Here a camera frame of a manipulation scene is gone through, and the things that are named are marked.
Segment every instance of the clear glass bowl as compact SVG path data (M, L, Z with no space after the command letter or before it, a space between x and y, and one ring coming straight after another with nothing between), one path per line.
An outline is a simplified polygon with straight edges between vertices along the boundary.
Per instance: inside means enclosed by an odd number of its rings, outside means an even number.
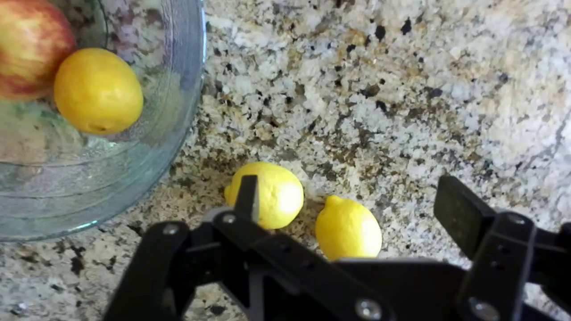
M72 129L51 98L0 106L0 241L65 236L124 213L161 179L195 116L206 57L201 0L53 0L81 47L140 75L142 120L119 138Z

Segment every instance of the countertop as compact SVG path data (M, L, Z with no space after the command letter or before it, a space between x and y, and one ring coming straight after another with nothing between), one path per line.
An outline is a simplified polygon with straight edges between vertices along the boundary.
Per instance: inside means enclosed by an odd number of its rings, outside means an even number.
M0 246L0 320L99 320L142 230L197 227L249 161L279 163L308 205L285 232L317 250L327 195L361 200L381 257L467 266L433 216L452 173L493 207L571 220L571 2L208 0L202 111L154 193L67 239ZM529 302L559 312L538 289ZM192 320L243 320L217 288Z

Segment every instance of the lemon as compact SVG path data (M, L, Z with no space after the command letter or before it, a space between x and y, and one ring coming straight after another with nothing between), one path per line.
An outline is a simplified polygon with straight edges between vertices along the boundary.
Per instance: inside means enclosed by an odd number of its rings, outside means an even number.
M304 207L304 186L288 168L270 163L251 163L242 166L226 188L226 200L236 205L242 179L258 175L258 225L267 230L288 227Z
M329 197L317 222L317 239L331 261L377 257L383 246L379 222L365 205Z
M54 100L78 131L94 136L120 134L144 113L136 74L122 57L103 49L85 49L63 61Z

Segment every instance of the red apple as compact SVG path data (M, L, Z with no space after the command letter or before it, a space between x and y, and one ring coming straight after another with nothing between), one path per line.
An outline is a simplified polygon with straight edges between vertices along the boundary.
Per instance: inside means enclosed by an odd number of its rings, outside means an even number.
M0 102L47 95L74 49L67 16L49 0L0 0Z

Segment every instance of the granite countertop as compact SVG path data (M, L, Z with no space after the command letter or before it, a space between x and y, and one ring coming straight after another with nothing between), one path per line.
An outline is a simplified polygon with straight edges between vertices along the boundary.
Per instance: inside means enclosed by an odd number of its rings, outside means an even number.
M467 264L433 216L452 173L495 207L571 220L571 2L208 0L210 63L195 131L129 214L67 239L0 246L0 320L99 320L142 230L199 225L249 161L308 191L286 232L317 250L324 197L361 200L381 257ZM529 302L570 316L529 289ZM215 286L192 320L243 320Z

